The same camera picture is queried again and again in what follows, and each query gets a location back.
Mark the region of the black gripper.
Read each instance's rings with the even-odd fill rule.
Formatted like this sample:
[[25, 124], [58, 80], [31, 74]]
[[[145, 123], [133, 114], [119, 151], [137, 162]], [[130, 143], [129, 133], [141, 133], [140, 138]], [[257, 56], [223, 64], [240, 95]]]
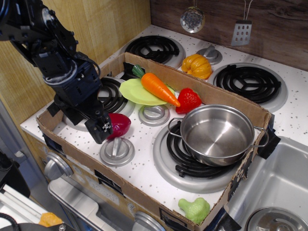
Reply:
[[48, 107], [51, 116], [62, 111], [75, 125], [88, 119], [88, 132], [97, 144], [102, 144], [113, 129], [98, 100], [102, 83], [96, 66], [93, 60], [47, 60], [42, 73], [44, 82], [55, 91], [54, 102]]

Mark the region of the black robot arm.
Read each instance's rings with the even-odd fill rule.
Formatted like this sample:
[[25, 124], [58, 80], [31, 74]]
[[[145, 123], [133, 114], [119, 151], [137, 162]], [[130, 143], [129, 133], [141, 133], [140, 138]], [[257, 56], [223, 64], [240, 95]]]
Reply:
[[102, 88], [99, 66], [77, 51], [74, 33], [40, 0], [3, 0], [0, 3], [0, 39], [42, 73], [55, 91], [48, 111], [59, 111], [74, 124], [84, 122], [96, 143], [113, 132], [111, 119], [98, 99]]

